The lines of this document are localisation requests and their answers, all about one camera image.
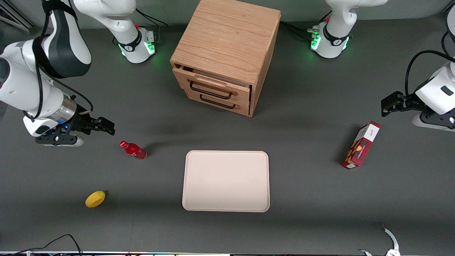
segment wooden drawer cabinet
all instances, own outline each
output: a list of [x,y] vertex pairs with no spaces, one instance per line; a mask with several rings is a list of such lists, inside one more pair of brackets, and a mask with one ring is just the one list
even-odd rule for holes
[[281,13],[235,0],[201,0],[171,57],[188,98],[253,116]]

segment metal handle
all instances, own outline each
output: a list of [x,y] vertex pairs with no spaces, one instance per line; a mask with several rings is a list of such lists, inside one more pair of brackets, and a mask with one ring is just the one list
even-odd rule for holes
[[190,82],[190,88],[191,88],[193,91],[205,93],[205,94],[207,94],[207,95],[210,95],[210,96],[213,96],[213,97],[217,97],[217,98],[220,98],[220,99],[223,99],[223,100],[228,100],[228,99],[230,99],[231,96],[232,96],[232,92],[229,92],[229,96],[222,96],[222,95],[215,94],[215,93],[213,93],[213,92],[207,92],[207,91],[204,91],[204,90],[195,88],[195,87],[193,87],[193,81]]
[[211,104],[215,104],[215,105],[223,107],[223,108],[228,108],[228,109],[234,109],[235,108],[235,104],[234,104],[234,106],[228,106],[228,105],[224,105],[224,104],[221,104],[221,103],[218,103],[218,102],[215,102],[215,101],[204,99],[204,98],[202,98],[202,94],[199,96],[199,98],[202,101],[205,101],[205,102],[208,102],[208,103],[211,103]]

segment bottle cap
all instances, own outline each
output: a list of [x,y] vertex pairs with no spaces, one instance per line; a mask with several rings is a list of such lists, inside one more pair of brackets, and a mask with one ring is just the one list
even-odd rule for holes
[[126,142],[124,140],[122,140],[119,145],[121,148],[128,148],[128,142]]

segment yellow lemon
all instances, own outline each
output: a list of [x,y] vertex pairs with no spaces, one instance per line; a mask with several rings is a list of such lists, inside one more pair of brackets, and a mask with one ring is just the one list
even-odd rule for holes
[[104,191],[96,191],[89,195],[86,199],[86,206],[88,208],[93,208],[99,206],[104,199],[106,198],[106,193]]

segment beige tray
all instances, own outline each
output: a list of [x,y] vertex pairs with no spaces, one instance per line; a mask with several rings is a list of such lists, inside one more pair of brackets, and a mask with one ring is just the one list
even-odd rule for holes
[[186,210],[265,212],[270,206],[263,151],[188,152],[182,205]]

